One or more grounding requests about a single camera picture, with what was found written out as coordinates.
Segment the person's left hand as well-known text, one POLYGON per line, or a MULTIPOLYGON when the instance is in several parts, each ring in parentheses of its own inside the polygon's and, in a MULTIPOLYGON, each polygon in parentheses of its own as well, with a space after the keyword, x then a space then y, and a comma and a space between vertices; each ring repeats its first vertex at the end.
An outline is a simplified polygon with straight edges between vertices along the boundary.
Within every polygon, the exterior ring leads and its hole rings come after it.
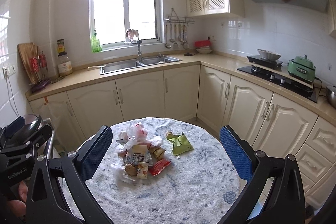
POLYGON ((16 217, 24 217, 26 215, 26 201, 28 187, 24 181, 18 184, 18 199, 7 202, 8 207, 16 217))

